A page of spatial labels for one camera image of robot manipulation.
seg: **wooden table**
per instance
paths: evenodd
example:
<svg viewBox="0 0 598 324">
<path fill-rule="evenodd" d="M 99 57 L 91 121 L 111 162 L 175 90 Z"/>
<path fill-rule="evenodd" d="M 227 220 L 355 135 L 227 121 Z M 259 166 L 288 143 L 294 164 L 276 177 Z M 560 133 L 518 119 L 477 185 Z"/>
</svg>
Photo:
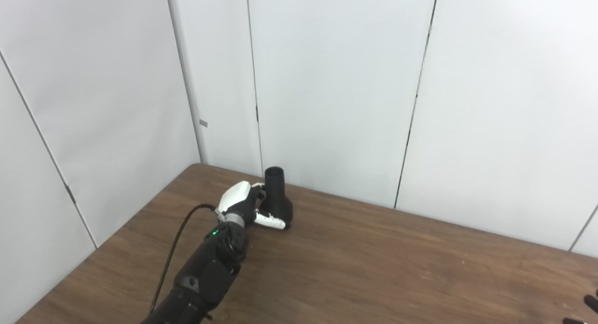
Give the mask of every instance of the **wooden table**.
<svg viewBox="0 0 598 324">
<path fill-rule="evenodd" d="M 137 324 L 186 213 L 238 181 L 189 167 L 42 299 L 20 324 Z M 583 305 L 598 260 L 295 186 L 288 231 L 253 226 L 216 324 L 598 323 Z M 216 224 L 198 211 L 162 289 Z"/>
</svg>

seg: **black nozzle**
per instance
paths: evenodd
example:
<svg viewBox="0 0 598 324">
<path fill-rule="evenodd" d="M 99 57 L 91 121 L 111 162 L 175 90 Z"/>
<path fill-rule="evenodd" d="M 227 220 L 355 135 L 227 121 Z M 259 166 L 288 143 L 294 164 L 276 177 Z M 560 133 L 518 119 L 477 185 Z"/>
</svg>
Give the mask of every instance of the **black nozzle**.
<svg viewBox="0 0 598 324">
<path fill-rule="evenodd" d="M 265 169 L 265 199 L 260 210 L 285 222 L 287 230 L 293 220 L 293 203 L 285 194 L 285 171 L 281 167 Z"/>
</svg>

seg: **wall seam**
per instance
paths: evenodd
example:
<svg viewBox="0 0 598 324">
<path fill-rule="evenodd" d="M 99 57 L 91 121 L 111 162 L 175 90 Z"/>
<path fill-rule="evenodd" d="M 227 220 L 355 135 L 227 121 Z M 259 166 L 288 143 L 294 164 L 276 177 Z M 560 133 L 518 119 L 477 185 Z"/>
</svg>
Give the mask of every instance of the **wall seam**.
<svg viewBox="0 0 598 324">
<path fill-rule="evenodd" d="M 8 62 L 4 58 L 4 54 L 2 53 L 2 50 L 0 50 L 0 60 L 2 60 L 2 63 L 4 64 L 4 66 L 6 66 L 8 75 L 10 75 L 10 79 L 13 81 L 13 84 L 14 84 L 15 88 L 17 89 L 17 92 L 19 93 L 19 97 L 21 98 L 21 101 L 23 101 L 23 104 L 25 105 L 25 108 L 27 109 L 27 113 L 29 114 L 29 117 L 31 118 L 32 122 L 34 123 L 34 126 L 36 127 L 39 137 L 42 140 L 43 146 L 45 147 L 45 150 L 48 152 L 50 159 L 52 160 L 52 163 L 54 164 L 54 168 L 56 169 L 58 175 L 60 176 L 60 180 L 62 181 L 62 184 L 64 185 L 64 190 L 66 190 L 66 193 L 68 194 L 73 205 L 75 206 L 75 209 L 77 210 L 77 214 L 79 214 L 79 218 L 81 218 L 81 222 L 83 222 L 83 226 L 85 226 L 85 230 L 87 230 L 87 234 L 89 235 L 90 239 L 92 239 L 93 246 L 96 249 L 98 249 L 98 243 L 96 243 L 96 239 L 94 239 L 94 237 L 92 235 L 92 231 L 90 230 L 89 225 L 87 224 L 87 221 L 85 220 L 85 217 L 83 216 L 83 213 L 81 213 L 81 210 L 79 209 L 79 206 L 77 205 L 77 202 L 75 201 L 75 199 L 73 197 L 73 194 L 71 192 L 71 189 L 69 188 L 69 185 L 66 183 L 66 180 L 64 179 L 64 175 L 62 175 L 62 171 L 60 171 L 60 167 L 58 167 L 58 163 L 56 162 L 56 159 L 54 158 L 54 155 L 52 154 L 47 141 L 45 140 L 45 138 L 43 137 L 43 134 L 41 133 L 39 125 L 38 125 L 36 119 L 34 118 L 34 115 L 31 112 L 31 109 L 30 109 L 29 105 L 27 104 L 27 101 L 25 100 L 25 98 L 23 96 L 23 92 L 21 92 L 21 88 L 19 87 L 19 84 L 17 83 L 17 80 L 15 79 L 15 77 L 13 75 L 13 71 L 10 69 L 10 67 L 8 66 Z"/>
<path fill-rule="evenodd" d="M 181 38 L 181 33 L 178 30 L 178 21 L 177 21 L 177 16 L 173 7 L 173 0 L 166 0 L 166 3 L 168 5 L 168 11 L 171 15 L 171 23 L 172 23 L 172 31 L 175 34 L 175 44 L 177 45 L 177 54 L 179 56 L 179 63 L 181 64 L 181 73 L 183 75 L 183 83 L 185 84 L 185 92 L 187 95 L 187 101 L 189 103 L 189 111 L 191 112 L 191 121 L 193 124 L 193 133 L 195 133 L 195 142 L 197 143 L 197 152 L 199 153 L 199 162 L 204 162 L 206 159 L 205 154 L 202 153 L 201 151 L 201 147 L 200 147 L 200 141 L 199 141 L 199 127 L 197 126 L 197 122 L 199 122 L 199 118 L 197 117 L 195 111 L 193 110 L 193 103 L 194 101 L 194 97 L 192 96 L 192 91 L 190 89 L 189 86 L 189 80 L 188 80 L 188 68 L 185 64 L 185 54 L 184 54 L 184 48 L 182 48 L 182 40 Z"/>
<path fill-rule="evenodd" d="M 399 190 L 401 189 L 401 181 L 403 179 L 403 171 L 405 170 L 405 159 L 407 158 L 407 149 L 409 148 L 409 139 L 411 138 L 411 130 L 413 126 L 413 117 L 415 116 L 415 109 L 417 106 L 417 97 L 419 95 L 419 86 L 421 85 L 421 75 L 423 74 L 423 65 L 426 60 L 426 53 L 427 53 L 427 45 L 430 43 L 430 34 L 432 33 L 432 23 L 434 22 L 434 14 L 436 12 L 436 3 L 438 0 L 434 0 L 434 5 L 432 7 L 432 15 L 430 16 L 430 24 L 427 28 L 427 37 L 426 37 L 426 45 L 423 49 L 423 56 L 421 58 L 421 67 L 419 70 L 419 78 L 417 79 L 417 88 L 415 91 L 415 100 L 413 101 L 413 108 L 412 108 L 412 117 L 409 122 L 409 131 L 407 133 L 407 141 L 405 143 L 405 151 L 403 153 L 403 162 L 401 164 L 401 174 L 399 175 L 399 183 L 397 185 L 397 195 L 395 196 L 395 209 L 397 208 L 397 202 L 399 199 Z"/>
<path fill-rule="evenodd" d="M 592 212 L 592 214 L 590 215 L 590 217 L 588 218 L 588 220 L 585 222 L 584 226 L 581 228 L 581 231 L 579 231 L 579 234 L 577 235 L 577 237 L 575 238 L 575 240 L 571 244 L 571 247 L 569 248 L 570 252 L 573 251 L 573 249 L 575 248 L 575 245 L 577 245 L 577 241 L 579 241 L 579 239 L 581 239 L 581 235 L 584 234 L 585 229 L 588 227 L 588 225 L 590 224 L 590 222 L 592 222 L 592 219 L 594 219 L 594 216 L 596 215 L 596 211 L 598 211 L 598 204 L 596 205 L 596 207 L 594 207 L 594 211 Z"/>
<path fill-rule="evenodd" d="M 258 88 L 256 83 L 256 61 L 254 60 L 254 36 L 251 28 L 251 10 L 249 8 L 249 0 L 247 0 L 247 20 L 249 24 L 249 43 L 251 46 L 251 67 L 254 73 L 254 97 L 256 99 L 256 120 L 258 125 L 258 143 L 260 143 L 260 164 L 263 175 L 263 155 L 261 149 L 261 130 L 260 130 L 260 111 L 258 109 Z"/>
</svg>

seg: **white wall panel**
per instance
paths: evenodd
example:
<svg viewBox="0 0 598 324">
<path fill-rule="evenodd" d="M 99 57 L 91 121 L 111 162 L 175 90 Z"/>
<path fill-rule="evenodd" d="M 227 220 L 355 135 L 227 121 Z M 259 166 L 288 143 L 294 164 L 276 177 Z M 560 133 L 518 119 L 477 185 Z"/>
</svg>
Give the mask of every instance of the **white wall panel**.
<svg viewBox="0 0 598 324">
<path fill-rule="evenodd" d="M 0 49 L 97 243 L 198 162 L 167 0 L 0 0 Z"/>
<path fill-rule="evenodd" d="M 573 247 L 573 251 L 598 258 L 598 218 L 596 217 L 596 211 L 594 211 L 593 218 L 581 234 L 581 237 L 579 237 L 575 247 Z"/>
<path fill-rule="evenodd" d="M 0 60 L 0 324 L 12 324 L 94 250 Z"/>
<path fill-rule="evenodd" d="M 437 1 L 397 209 L 572 245 L 598 197 L 596 1 Z"/>
<path fill-rule="evenodd" d="M 263 167 L 393 206 L 434 0 L 249 0 Z"/>
<path fill-rule="evenodd" d="M 247 0 L 171 0 L 171 7 L 202 162 L 261 176 Z"/>
</svg>

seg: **robotic hand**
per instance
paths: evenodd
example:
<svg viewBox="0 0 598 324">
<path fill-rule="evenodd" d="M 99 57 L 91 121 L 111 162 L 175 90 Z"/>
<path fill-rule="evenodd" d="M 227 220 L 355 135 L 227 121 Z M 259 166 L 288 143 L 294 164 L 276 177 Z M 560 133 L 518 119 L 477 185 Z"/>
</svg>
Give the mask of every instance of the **robotic hand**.
<svg viewBox="0 0 598 324">
<path fill-rule="evenodd" d="M 265 199 L 256 209 L 259 198 Z M 174 286 L 141 324 L 198 324 L 224 298 L 241 270 L 249 243 L 245 228 L 252 223 L 286 230 L 293 218 L 285 195 L 284 171 L 265 171 L 265 184 L 240 182 L 228 189 L 218 208 L 218 225 L 177 273 Z"/>
</svg>

